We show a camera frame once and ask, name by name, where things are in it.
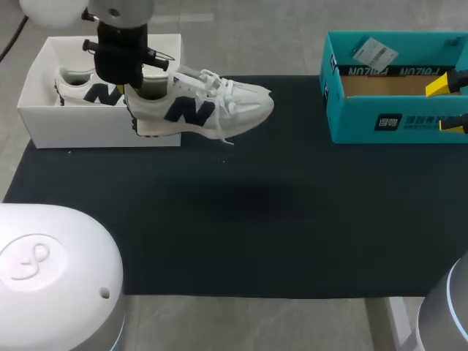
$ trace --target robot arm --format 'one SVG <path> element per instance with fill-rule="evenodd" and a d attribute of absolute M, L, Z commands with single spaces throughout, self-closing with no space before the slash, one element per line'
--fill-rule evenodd
<path fill-rule="evenodd" d="M 63 28 L 82 13 L 82 19 L 98 22 L 98 43 L 86 40 L 83 49 L 94 54 L 98 76 L 109 83 L 139 88 L 144 64 L 168 67 L 168 61 L 157 59 L 156 51 L 148 48 L 154 0 L 20 0 L 20 5 L 42 26 Z"/>
<path fill-rule="evenodd" d="M 86 40 L 83 49 L 94 53 L 96 72 L 116 85 L 139 88 L 143 65 L 167 70 L 168 61 L 156 58 L 148 48 L 148 22 L 154 13 L 154 0 L 91 0 L 84 20 L 98 20 L 98 43 Z"/>

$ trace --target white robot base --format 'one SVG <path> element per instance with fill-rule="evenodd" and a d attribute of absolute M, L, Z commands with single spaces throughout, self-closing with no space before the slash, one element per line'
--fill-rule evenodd
<path fill-rule="evenodd" d="M 121 256 L 90 216 L 0 204 L 0 351 L 120 351 Z"/>

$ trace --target white sneaker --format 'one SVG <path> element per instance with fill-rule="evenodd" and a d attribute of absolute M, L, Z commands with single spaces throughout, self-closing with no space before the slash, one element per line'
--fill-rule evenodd
<path fill-rule="evenodd" d="M 103 81 L 92 69 L 87 72 L 61 68 L 56 76 L 57 105 L 61 106 L 125 106 L 121 86 Z"/>
<path fill-rule="evenodd" d="M 145 78 L 136 92 L 125 86 L 126 101 L 142 136 L 196 132 L 209 139 L 244 133 L 267 119 L 274 103 L 260 86 L 220 78 L 186 67 L 167 78 Z"/>

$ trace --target new balance logo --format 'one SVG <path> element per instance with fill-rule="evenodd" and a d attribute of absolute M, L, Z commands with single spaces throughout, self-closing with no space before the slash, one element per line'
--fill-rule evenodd
<path fill-rule="evenodd" d="M 183 116 L 186 123 L 202 127 L 214 111 L 214 103 L 205 101 L 197 111 L 195 99 L 192 97 L 178 97 L 169 108 L 165 120 L 178 122 Z"/>
<path fill-rule="evenodd" d="M 103 105 L 115 106 L 122 97 L 121 91 L 118 86 L 114 88 L 112 93 L 109 95 L 109 88 L 107 84 L 98 83 L 94 84 L 83 98 L 87 102 L 96 102 L 99 99 Z"/>

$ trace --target shoelace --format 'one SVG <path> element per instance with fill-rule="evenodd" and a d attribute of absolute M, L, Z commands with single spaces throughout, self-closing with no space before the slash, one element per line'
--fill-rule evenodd
<path fill-rule="evenodd" d="M 221 113 L 224 111 L 229 118 L 235 115 L 235 102 L 233 101 L 234 82 L 232 80 L 221 78 L 216 73 L 204 69 L 200 72 L 200 79 L 205 82 L 205 88 L 197 92 L 197 98 L 200 101 L 212 102 L 215 105 L 214 120 L 216 128 L 221 134 L 223 143 L 234 145 L 227 141 L 221 127 Z"/>

